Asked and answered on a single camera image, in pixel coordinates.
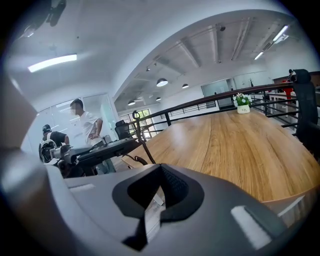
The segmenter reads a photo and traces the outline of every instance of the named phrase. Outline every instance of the chair backrest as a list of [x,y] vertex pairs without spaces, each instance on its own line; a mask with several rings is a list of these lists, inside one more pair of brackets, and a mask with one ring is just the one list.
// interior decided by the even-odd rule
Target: chair backrest
[[125,121],[121,120],[115,123],[115,132],[119,137],[119,140],[130,138],[129,125]]
[[316,90],[311,82],[310,74],[305,69],[294,69],[296,81],[293,82],[293,89],[299,101],[300,114],[298,117],[298,127],[296,135],[302,136],[306,131],[306,124],[318,123],[318,110],[316,102]]

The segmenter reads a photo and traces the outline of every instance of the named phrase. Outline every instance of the person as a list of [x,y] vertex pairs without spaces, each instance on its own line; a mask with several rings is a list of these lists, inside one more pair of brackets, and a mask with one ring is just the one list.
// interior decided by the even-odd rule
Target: person
[[289,77],[288,77],[288,82],[294,82],[296,81],[296,76],[294,75],[294,72],[292,69],[289,69]]
[[54,141],[57,147],[61,147],[62,143],[70,144],[68,135],[59,131],[52,131],[49,124],[46,124],[45,126],[42,127],[42,133],[43,133],[42,140],[41,140],[41,143],[39,144],[39,157],[42,162],[43,162],[43,158],[41,154],[42,142],[50,139]]
[[[102,129],[103,120],[94,116],[90,112],[84,111],[84,104],[78,98],[71,102],[70,107],[71,112],[80,117],[79,120],[82,126],[85,143],[96,147],[102,146],[104,143],[100,137],[100,132]],[[114,164],[110,159],[104,160],[96,167],[98,175],[116,172]]]

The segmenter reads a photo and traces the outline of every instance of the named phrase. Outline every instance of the black cap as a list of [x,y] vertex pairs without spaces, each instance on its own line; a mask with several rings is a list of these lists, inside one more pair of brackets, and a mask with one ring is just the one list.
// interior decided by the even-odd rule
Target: black cap
[[51,127],[49,124],[46,124],[44,127],[42,127],[43,133],[51,132]]

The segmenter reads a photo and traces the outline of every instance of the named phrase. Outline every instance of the potted plant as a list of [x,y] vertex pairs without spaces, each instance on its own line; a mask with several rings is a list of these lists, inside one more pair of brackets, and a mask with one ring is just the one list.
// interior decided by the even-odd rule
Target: potted plant
[[234,106],[238,108],[239,114],[246,114],[250,112],[249,105],[251,104],[252,99],[250,95],[245,95],[242,93],[238,93],[233,97]]

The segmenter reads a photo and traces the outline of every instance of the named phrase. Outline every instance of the jeans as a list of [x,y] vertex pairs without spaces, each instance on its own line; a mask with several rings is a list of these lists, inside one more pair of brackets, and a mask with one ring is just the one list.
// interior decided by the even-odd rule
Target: jeans
[[[100,141],[97,143],[95,146],[102,146],[104,143]],[[110,173],[115,173],[116,169],[114,167],[114,164],[112,163],[111,159],[107,159],[102,161],[102,163],[99,163],[95,166],[96,172],[98,175],[103,175],[103,174],[110,174]]]

